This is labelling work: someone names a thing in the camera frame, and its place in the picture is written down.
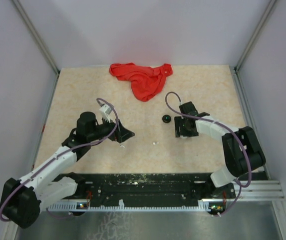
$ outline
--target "black cap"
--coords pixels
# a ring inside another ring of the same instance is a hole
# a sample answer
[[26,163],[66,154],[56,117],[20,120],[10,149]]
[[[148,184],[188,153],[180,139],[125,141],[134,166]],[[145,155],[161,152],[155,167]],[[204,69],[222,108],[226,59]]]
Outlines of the black cap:
[[172,120],[172,118],[169,115],[164,115],[162,120],[163,120],[164,123],[167,124],[167,123],[169,123]]

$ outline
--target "metal floor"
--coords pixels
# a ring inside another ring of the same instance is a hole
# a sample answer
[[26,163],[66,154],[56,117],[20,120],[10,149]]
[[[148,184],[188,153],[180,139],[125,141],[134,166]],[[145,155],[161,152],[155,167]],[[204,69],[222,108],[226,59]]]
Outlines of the metal floor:
[[17,240],[280,240],[269,202],[238,202],[226,215],[206,212],[89,212],[55,219],[43,212]]

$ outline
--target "speckled table surface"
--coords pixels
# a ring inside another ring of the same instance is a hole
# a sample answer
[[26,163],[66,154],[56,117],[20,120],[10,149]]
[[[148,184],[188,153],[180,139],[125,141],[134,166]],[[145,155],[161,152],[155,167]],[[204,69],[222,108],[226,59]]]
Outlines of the speckled table surface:
[[[137,100],[130,82],[118,81],[108,67],[64,68],[60,73],[35,166],[47,160],[76,127],[82,112],[94,112],[99,120],[96,98],[115,106],[123,125],[135,132],[120,147],[106,140],[94,146],[67,169],[75,173],[205,173],[224,165],[222,146],[206,135],[175,138],[175,116],[165,105],[165,94],[177,92],[183,102],[192,101],[199,112],[208,112],[224,123],[245,126],[233,79],[227,65],[173,66],[162,92],[148,102]],[[169,104],[179,102],[169,96]]]

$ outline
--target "white wall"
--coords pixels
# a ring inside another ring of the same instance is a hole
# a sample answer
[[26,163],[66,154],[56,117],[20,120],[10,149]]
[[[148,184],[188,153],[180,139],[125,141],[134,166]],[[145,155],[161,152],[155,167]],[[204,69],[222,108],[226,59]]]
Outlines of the white wall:
[[59,68],[236,65],[268,0],[20,0]]
[[0,196],[7,179],[31,167],[54,82],[11,2],[0,0]]
[[286,1],[279,1],[241,69],[273,178],[286,196]]

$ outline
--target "red cloth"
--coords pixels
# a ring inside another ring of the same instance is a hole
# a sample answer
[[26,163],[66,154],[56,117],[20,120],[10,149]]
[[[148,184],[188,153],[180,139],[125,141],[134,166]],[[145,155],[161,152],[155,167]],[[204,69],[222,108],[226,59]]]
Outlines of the red cloth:
[[137,66],[133,63],[114,63],[109,68],[109,73],[120,81],[130,81],[132,91],[138,100],[147,102],[160,93],[166,77],[173,74],[172,66],[164,64],[159,67]]

